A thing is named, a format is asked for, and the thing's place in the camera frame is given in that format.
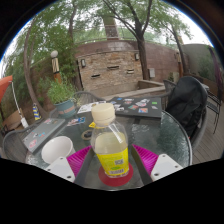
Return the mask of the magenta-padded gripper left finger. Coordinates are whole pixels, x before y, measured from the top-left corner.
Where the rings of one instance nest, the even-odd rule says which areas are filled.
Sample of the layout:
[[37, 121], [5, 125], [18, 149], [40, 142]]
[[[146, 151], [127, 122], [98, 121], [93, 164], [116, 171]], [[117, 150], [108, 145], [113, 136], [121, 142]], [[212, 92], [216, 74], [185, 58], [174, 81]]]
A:
[[87, 146], [68, 158], [59, 157], [46, 168], [46, 171], [82, 186], [93, 156], [92, 147]]

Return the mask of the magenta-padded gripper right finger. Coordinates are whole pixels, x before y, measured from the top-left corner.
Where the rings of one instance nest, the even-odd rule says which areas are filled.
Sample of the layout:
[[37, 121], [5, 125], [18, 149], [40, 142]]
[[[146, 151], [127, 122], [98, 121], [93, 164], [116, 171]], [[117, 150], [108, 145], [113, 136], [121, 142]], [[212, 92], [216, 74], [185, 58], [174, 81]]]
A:
[[131, 153], [144, 185], [182, 169], [182, 166], [167, 154], [157, 155], [138, 145], [132, 145]]

